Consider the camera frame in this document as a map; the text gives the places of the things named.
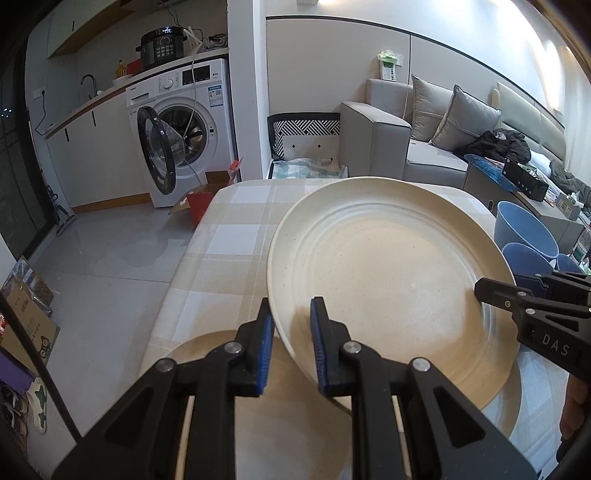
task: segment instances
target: shoe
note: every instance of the shoe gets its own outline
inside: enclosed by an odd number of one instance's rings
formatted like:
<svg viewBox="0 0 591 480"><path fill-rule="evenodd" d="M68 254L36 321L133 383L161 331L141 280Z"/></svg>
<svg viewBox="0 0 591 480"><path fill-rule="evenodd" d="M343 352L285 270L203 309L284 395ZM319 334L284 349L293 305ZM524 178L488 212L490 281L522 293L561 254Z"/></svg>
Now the shoe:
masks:
<svg viewBox="0 0 591 480"><path fill-rule="evenodd" d="M37 377L33 381L27 390L27 398L31 405L35 428L39 432L45 433L47 430L47 390L41 378Z"/></svg>
<svg viewBox="0 0 591 480"><path fill-rule="evenodd" d="M12 388L4 383L0 383L0 403L8 405L21 415L27 413L28 405L24 399Z"/></svg>
<svg viewBox="0 0 591 480"><path fill-rule="evenodd" d="M26 436L27 435L27 426L25 422L22 420L21 416L9 407L6 404L0 405L0 413L2 418L8 423L15 432Z"/></svg>

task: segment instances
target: white cabinet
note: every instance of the white cabinet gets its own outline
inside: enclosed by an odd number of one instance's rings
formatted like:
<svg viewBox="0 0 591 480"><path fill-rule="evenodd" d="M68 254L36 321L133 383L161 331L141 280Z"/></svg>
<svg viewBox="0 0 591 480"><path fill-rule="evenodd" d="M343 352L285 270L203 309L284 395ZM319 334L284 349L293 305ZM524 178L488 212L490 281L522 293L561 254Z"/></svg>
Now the white cabinet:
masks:
<svg viewBox="0 0 591 480"><path fill-rule="evenodd" d="M62 0L51 14L47 58L51 57L75 32L77 4L76 0Z"/></svg>
<svg viewBox="0 0 591 480"><path fill-rule="evenodd" d="M48 139L71 207L147 193L125 95L99 104Z"/></svg>
<svg viewBox="0 0 591 480"><path fill-rule="evenodd" d="M47 58L78 51L131 13L119 0L62 0L51 14Z"/></svg>
<svg viewBox="0 0 591 480"><path fill-rule="evenodd" d="M104 199L147 193L144 174L135 148L125 94L117 95L93 110L93 151L89 158L100 166L93 182Z"/></svg>

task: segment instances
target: pillow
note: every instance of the pillow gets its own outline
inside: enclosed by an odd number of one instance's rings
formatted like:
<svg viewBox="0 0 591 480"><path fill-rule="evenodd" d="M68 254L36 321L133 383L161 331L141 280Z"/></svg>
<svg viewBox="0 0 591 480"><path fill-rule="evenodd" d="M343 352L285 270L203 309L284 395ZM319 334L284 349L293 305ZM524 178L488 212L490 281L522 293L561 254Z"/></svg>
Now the pillow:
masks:
<svg viewBox="0 0 591 480"><path fill-rule="evenodd" d="M413 75L414 119L411 138L419 142L428 142L433 138L437 127L452 98L452 91L425 82Z"/></svg>
<svg viewBox="0 0 591 480"><path fill-rule="evenodd" d="M532 165L540 170L548 178L552 175L552 169L550 168L550 159L542 153L532 152L531 160L528 165Z"/></svg>
<svg viewBox="0 0 591 480"><path fill-rule="evenodd" d="M453 151L474 142L484 132L493 131L500 118L500 110L468 95L456 85L447 112L430 143Z"/></svg>

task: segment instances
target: sliding glass door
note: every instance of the sliding glass door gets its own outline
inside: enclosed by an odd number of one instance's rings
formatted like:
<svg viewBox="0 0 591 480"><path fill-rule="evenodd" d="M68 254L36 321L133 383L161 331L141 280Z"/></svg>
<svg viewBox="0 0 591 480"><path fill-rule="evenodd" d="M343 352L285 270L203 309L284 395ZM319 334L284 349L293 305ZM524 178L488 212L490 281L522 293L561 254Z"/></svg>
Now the sliding glass door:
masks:
<svg viewBox="0 0 591 480"><path fill-rule="evenodd" d="M30 256L55 224L29 128L25 52L0 78L0 235L15 258Z"/></svg>

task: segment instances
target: blue bucket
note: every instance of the blue bucket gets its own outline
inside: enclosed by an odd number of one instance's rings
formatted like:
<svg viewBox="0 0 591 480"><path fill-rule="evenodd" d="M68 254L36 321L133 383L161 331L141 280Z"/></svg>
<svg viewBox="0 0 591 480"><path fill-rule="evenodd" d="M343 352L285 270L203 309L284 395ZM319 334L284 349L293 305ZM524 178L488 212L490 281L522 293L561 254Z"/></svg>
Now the blue bucket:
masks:
<svg viewBox="0 0 591 480"><path fill-rule="evenodd" d="M556 257L556 270L568 273L583 273L583 270L568 255L558 254Z"/></svg>
<svg viewBox="0 0 591 480"><path fill-rule="evenodd" d="M558 244L544 224L515 203L499 202L494 238L501 250L507 244L518 243L532 248L547 261L558 256Z"/></svg>
<svg viewBox="0 0 591 480"><path fill-rule="evenodd" d="M502 253L515 277L515 283L530 289L536 297L545 297L546 290L541 280L523 277L534 277L536 274L551 275L552 265L538 252L524 244L506 244Z"/></svg>

